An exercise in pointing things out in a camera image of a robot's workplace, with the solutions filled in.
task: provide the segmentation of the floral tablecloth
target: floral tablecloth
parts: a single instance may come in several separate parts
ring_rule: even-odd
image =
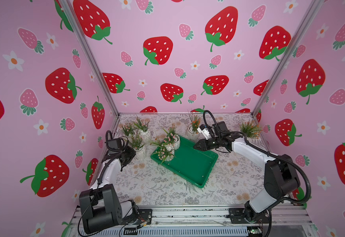
[[[176,126],[179,135],[185,136],[190,124],[188,114],[121,115],[115,136],[123,136],[121,125],[135,121],[136,116],[142,121],[150,121],[152,139],[164,138],[165,132],[162,128],[167,129],[172,124]],[[208,124],[212,125],[212,119],[207,116]],[[241,122],[249,121],[250,115],[216,114],[215,118],[218,122],[225,121],[229,130],[236,131]],[[251,142],[263,148],[261,140]],[[198,188],[151,160],[150,155],[155,149],[154,146],[148,146],[148,157],[135,157],[118,174],[115,190],[120,201],[133,199],[138,205],[242,204],[254,197],[263,187],[264,174],[261,169],[235,152],[225,154],[213,150],[219,157],[205,187]]]

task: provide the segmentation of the pink wall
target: pink wall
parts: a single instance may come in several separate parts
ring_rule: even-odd
[[[97,81],[90,80],[91,68],[76,36],[64,23],[61,30],[60,21],[54,1],[0,1],[0,236],[62,235],[67,226],[62,223],[71,220],[78,204],[73,197],[88,188],[82,168],[86,170],[91,159],[101,154],[98,137],[104,137],[113,122]],[[27,45],[18,28],[33,32],[20,30]],[[42,54],[34,50],[34,37],[43,46],[38,45]],[[73,49],[79,53],[74,58],[80,68],[73,60]],[[59,68],[65,69],[47,79]],[[82,88],[77,89],[75,100],[68,98],[74,91],[70,78],[65,78],[68,72]],[[25,101],[20,99],[23,92]],[[105,111],[100,129],[91,115],[97,96]],[[87,118],[80,110],[81,102],[86,104]],[[66,130],[61,129],[63,118],[75,125],[68,119]],[[77,151],[83,153],[79,168]]]
[[[345,40],[344,25],[345,1],[324,3],[299,44],[305,46],[305,51],[298,50],[300,53],[290,59],[269,94],[269,101],[262,107],[260,121],[266,131],[268,125],[271,128],[265,136],[272,151],[290,155],[308,175],[312,198],[307,211],[323,237],[345,236],[345,45],[333,49],[334,42],[340,45]],[[303,90],[311,78],[315,87]],[[281,87],[284,79],[287,80],[285,91],[285,86]],[[308,104],[306,91],[311,92]],[[291,102],[296,104],[295,109],[291,110]],[[291,121],[282,124],[280,121],[284,119]],[[302,134],[293,143],[279,137],[287,137],[288,130],[283,131],[283,127],[289,123],[295,125],[296,135]]]
[[[138,113],[149,106],[155,107],[158,112],[187,112],[204,105],[212,112],[252,110],[260,98],[254,89],[259,89],[259,85],[270,78],[278,62],[275,58],[262,58],[269,54],[270,47],[281,49],[288,44],[288,34],[294,34],[311,1],[127,0],[127,4],[117,0],[91,1],[95,5],[87,0],[71,2],[101,71],[107,73],[108,80],[114,79],[108,86],[114,89],[111,96],[118,110]],[[257,21],[254,27],[249,26],[252,17]],[[97,24],[101,27],[99,32],[95,29]],[[210,52],[212,43],[208,42],[205,33],[209,33],[209,40],[214,42],[213,32],[221,33],[220,40],[225,45],[218,41],[216,44],[221,46],[213,45]],[[148,58],[144,55],[144,46],[146,55],[149,55],[148,50],[156,52],[149,56],[151,60],[146,66]],[[153,64],[153,61],[158,61],[159,65]],[[200,66],[193,67],[195,62]],[[211,69],[210,63],[217,67]],[[248,72],[253,75],[245,79]],[[226,86],[209,88],[208,92],[213,95],[204,92],[203,83],[212,85],[216,78],[221,84],[227,83]],[[166,96],[161,91],[165,83],[170,84],[162,87]],[[144,100],[138,99],[139,92],[145,95]],[[170,96],[168,99],[168,95],[174,92],[176,98]]]

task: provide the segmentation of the green tray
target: green tray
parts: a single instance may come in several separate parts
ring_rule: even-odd
[[[184,178],[193,185],[203,188],[208,180],[218,154],[213,151],[200,151],[193,148],[194,142],[180,137],[180,147],[175,150],[175,157],[171,161],[162,161],[158,154],[151,155],[151,159],[166,169]]]

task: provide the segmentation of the strawberry wallpaper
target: strawberry wallpaper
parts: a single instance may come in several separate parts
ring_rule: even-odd
[[[319,236],[345,236],[345,0],[322,5],[286,66],[260,124],[271,150],[307,173]]]
[[[66,235],[113,120],[59,2],[0,1],[0,236]]]
[[[252,110],[311,1],[70,2],[119,112],[139,113]]]

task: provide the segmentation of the plastic tray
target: plastic tray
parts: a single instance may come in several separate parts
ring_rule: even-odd
[[[208,180],[218,154],[213,151],[200,151],[193,148],[194,142],[180,137],[180,147],[175,150],[175,157],[171,161],[162,161],[158,154],[151,155],[151,159],[166,169],[184,178],[193,185],[203,188]]]

